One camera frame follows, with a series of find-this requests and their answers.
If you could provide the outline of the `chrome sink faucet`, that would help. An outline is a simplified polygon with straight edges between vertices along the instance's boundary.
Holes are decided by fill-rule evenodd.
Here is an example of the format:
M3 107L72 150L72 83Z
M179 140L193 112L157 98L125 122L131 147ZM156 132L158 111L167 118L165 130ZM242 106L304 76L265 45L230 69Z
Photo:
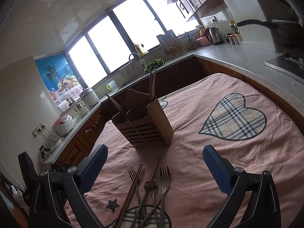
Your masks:
M140 56L139 53L137 52L132 52L129 57L128 57L128 61L130 64L134 63L135 61L139 61L140 64L142 65L142 67L145 69L146 68L146 62L144 61L144 59Z

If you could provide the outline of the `stainless electric kettle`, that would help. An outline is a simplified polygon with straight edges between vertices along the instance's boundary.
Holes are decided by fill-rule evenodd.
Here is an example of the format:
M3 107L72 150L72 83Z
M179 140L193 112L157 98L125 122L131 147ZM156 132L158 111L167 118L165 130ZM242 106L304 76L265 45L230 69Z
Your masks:
M215 27L207 28L204 32L204 36L213 45L219 45L224 43L224 40L222 39L218 28Z

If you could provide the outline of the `fruit poster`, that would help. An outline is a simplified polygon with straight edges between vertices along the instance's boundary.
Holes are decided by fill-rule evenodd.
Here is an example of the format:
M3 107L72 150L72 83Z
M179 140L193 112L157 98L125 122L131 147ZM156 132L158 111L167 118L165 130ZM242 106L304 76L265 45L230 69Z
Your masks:
M36 60L35 63L47 90L57 105L65 100L80 98L83 87L64 54L44 57Z

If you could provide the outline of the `metal fork right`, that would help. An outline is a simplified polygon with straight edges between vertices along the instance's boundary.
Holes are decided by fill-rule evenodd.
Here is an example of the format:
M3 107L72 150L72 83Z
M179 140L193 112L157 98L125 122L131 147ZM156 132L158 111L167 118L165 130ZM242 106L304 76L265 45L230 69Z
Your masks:
M159 227L164 227L164 206L165 206L165 194L171 185L171 173L167 165L160 167L160 185L162 189L161 194L161 206L160 206L160 219Z

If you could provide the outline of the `brown wooden chopstick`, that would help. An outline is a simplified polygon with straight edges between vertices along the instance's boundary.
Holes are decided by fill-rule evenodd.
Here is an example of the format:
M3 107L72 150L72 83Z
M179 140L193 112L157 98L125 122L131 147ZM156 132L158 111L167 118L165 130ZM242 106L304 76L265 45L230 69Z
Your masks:
M149 69L149 102L152 102L152 72Z

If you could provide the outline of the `pink dish cloth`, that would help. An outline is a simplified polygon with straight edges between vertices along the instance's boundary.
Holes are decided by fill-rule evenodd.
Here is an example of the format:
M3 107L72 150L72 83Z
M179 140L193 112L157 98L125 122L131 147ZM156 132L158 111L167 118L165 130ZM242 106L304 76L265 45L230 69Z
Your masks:
M133 73L133 67L132 67L132 65L130 63L128 63L125 66L121 67L119 69L119 72L124 77L126 75L129 75L129 74Z

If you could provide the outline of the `black wok with lid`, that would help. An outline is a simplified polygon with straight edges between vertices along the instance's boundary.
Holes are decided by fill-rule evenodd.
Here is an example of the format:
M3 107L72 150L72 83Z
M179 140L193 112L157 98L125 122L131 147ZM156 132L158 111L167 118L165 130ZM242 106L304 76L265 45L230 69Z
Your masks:
M237 27L242 27L247 25L259 25L266 27L268 29L278 29L280 25L295 26L299 28L302 27L298 21L277 20L277 19L271 19L271 22L249 19L237 23Z

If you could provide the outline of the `red white rice cooker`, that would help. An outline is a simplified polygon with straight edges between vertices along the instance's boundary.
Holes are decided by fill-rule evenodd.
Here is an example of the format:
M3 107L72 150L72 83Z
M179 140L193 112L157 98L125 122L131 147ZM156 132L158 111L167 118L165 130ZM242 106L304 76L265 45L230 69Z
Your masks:
M67 135L74 127L74 120L70 115L64 115L58 118L52 125L52 130L58 136L64 137Z

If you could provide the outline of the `metal spoon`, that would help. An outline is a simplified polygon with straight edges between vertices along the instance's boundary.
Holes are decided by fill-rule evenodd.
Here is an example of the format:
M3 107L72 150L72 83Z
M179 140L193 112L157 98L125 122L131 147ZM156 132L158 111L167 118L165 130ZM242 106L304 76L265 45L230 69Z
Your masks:
M157 208L156 208L156 202L155 202L155 194L158 192L159 186L158 183L154 180L147 180L144 183L144 190L147 194L151 195L152 201L153 201L153 209L154 209L154 215L156 220L156 226L159 227L158 217L157 217Z

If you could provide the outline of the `wooden utensil holder box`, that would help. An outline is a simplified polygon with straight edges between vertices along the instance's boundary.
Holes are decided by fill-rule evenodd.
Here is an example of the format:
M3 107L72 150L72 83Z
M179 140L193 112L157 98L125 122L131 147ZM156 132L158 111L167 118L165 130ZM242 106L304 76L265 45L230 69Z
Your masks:
M119 112L112 123L133 147L171 145L173 129L156 97L149 102L149 94L128 89L120 106L129 121Z

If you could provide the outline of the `green handled plastic jug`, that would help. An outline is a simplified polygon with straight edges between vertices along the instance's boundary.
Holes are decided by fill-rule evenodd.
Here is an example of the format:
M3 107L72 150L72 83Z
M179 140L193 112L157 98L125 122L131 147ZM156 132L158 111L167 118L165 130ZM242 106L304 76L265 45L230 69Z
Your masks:
M107 85L106 85L107 89L110 91L116 91L118 89L117 84L115 83L114 80L110 81Z

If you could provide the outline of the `green vegetables in sink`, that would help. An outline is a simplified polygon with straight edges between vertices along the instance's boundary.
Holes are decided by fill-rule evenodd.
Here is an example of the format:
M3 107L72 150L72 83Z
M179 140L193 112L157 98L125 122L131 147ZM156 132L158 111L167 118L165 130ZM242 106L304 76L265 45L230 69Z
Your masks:
M162 67L164 64L165 64L165 62L162 59L151 60L147 64L147 66L144 68L144 72L149 73L150 71L153 71L154 69Z

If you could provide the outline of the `dish drying rack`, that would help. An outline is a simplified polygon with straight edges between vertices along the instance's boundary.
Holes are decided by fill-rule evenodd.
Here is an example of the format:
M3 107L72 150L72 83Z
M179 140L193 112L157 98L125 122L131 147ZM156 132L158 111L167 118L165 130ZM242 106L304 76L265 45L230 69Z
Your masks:
M161 49L170 58L176 58L187 52L172 30L168 30L164 35L157 35L157 39Z

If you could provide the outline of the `small white electric pot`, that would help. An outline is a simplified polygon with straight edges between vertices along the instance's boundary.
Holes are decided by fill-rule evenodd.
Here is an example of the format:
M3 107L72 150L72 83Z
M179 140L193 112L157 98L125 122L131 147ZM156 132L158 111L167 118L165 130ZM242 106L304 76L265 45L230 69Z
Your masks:
M85 114L88 113L89 109L90 108L83 102L76 103L74 107L74 111L76 112L76 115L79 117L84 117Z

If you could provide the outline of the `pink plastic basin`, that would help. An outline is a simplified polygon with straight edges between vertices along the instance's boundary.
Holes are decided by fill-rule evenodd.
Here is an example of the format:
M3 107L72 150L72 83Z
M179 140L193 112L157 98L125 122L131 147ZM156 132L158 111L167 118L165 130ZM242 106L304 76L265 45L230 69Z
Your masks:
M200 36L196 39L196 42L198 42L202 47L212 44L212 42L210 42L205 36Z

